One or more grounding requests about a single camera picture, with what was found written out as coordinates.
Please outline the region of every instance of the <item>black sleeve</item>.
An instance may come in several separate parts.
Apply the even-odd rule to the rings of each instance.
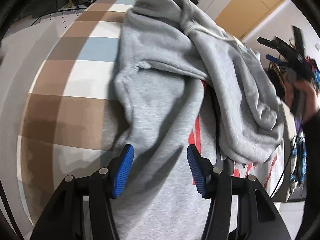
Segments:
[[[314,223],[320,211],[320,111],[302,128],[307,148],[307,197],[296,240],[320,239],[320,226]]]

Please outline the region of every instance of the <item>person's arm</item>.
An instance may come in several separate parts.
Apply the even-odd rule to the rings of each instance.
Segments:
[[[304,205],[302,223],[296,240],[320,239],[320,111],[317,96],[312,85],[299,80],[295,88],[306,94],[305,109],[302,115],[302,129],[307,148],[307,197]],[[294,100],[294,89],[285,82],[285,101],[290,107]]]

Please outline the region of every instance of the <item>checkered bedding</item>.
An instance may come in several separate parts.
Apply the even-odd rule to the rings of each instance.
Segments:
[[[20,196],[34,225],[61,180],[107,165],[128,129],[112,80],[121,24],[135,1],[97,0],[62,35],[34,79],[17,145]],[[190,135],[196,144],[198,123]],[[276,160],[274,153],[265,164],[235,163],[234,176],[255,174],[270,191],[272,168],[279,173],[283,166]]]

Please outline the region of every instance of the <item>human hand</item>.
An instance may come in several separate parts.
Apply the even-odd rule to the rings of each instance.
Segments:
[[[284,76],[284,96],[285,96],[285,103],[289,108],[292,106],[292,102],[294,100],[294,88],[289,83],[287,76]],[[305,79],[297,80],[294,83],[294,87],[306,94],[306,101],[305,101],[305,108],[302,113],[302,121],[303,123],[308,122],[318,111],[319,105],[317,102],[317,94],[311,83]]]

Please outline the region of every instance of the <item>metal screw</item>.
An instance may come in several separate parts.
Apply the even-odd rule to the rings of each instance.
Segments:
[[[215,167],[215,168],[213,168],[212,171],[213,171],[214,173],[220,174],[220,173],[222,172],[222,169],[219,168],[219,167]]]
[[[108,169],[107,169],[107,168],[101,168],[101,169],[99,170],[99,173],[100,173],[100,174],[107,174],[107,173],[108,173]]]
[[[250,181],[256,181],[256,176],[254,176],[254,175],[248,175],[248,180],[250,180]]]
[[[66,176],[66,177],[64,178],[64,180],[65,180],[66,182],[72,181],[72,180],[73,180],[73,176],[72,176],[72,175],[68,175],[68,176]]]

